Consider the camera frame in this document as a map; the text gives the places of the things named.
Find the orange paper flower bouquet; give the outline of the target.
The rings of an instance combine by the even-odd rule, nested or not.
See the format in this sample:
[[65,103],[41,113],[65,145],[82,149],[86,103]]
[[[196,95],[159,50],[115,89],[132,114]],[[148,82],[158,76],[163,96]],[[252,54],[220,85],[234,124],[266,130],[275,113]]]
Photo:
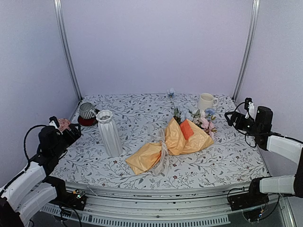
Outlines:
[[[182,119],[181,111],[173,102],[174,89],[169,89],[167,95],[174,111],[173,118],[164,129],[169,156],[195,153],[214,144],[214,134],[217,132],[213,123],[216,119],[215,111],[210,108],[204,111],[198,109],[195,113],[189,110],[192,120]],[[146,143],[125,161],[133,173],[139,175],[158,166],[160,152],[161,145],[158,141]]]

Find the white ribbed ceramic vase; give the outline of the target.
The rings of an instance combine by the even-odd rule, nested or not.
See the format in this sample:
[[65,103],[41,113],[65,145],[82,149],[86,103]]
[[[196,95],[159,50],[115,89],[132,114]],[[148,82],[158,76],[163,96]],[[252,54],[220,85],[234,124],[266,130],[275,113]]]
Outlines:
[[98,129],[109,157],[118,157],[122,154],[122,143],[118,135],[113,113],[110,110],[102,110],[97,113]]

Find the white printed ribbon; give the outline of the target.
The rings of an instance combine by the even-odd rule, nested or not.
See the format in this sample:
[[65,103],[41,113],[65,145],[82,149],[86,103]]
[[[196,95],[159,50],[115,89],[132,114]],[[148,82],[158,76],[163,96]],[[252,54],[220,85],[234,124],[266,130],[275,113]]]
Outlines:
[[165,143],[165,130],[162,127],[153,130],[153,126],[150,124],[148,133],[154,141],[158,141],[161,145],[160,160],[153,172],[155,175],[166,175],[169,171],[169,151]]

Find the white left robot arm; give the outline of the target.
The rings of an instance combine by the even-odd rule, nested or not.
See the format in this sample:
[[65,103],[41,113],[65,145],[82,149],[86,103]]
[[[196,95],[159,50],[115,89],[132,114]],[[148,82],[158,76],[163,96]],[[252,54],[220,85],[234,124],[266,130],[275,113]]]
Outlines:
[[24,227],[49,202],[74,211],[84,209],[86,196],[80,190],[68,192],[64,180],[50,175],[68,147],[81,137],[80,125],[71,123],[63,131],[53,123],[41,128],[37,153],[1,188],[2,227]]

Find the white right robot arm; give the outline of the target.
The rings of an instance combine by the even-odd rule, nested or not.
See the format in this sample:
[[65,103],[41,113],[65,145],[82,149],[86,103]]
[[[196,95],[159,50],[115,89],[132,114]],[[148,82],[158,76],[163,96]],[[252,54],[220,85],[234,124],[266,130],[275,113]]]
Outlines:
[[278,154],[297,164],[294,175],[260,177],[251,181],[249,192],[245,195],[248,206],[255,206],[268,193],[303,197],[303,143],[297,139],[272,132],[273,112],[270,108],[259,106],[255,118],[232,111],[224,114],[229,126],[244,137],[252,136],[257,147]]

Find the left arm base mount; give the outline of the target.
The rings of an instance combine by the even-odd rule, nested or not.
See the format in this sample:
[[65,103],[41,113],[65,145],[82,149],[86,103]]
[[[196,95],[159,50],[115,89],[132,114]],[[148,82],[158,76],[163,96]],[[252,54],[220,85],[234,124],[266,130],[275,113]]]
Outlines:
[[84,211],[86,201],[87,196],[85,191],[76,189],[72,192],[59,192],[59,195],[54,200],[50,201],[50,203],[54,205],[71,207],[75,210]]

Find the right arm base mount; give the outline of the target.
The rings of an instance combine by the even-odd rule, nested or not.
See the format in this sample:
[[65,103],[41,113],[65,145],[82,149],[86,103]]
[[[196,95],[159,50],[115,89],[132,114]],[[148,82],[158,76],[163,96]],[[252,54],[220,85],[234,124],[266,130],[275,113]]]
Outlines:
[[251,195],[242,187],[230,189],[227,193],[227,201],[231,211],[241,210],[248,222],[258,222],[268,206],[269,197],[267,194]]

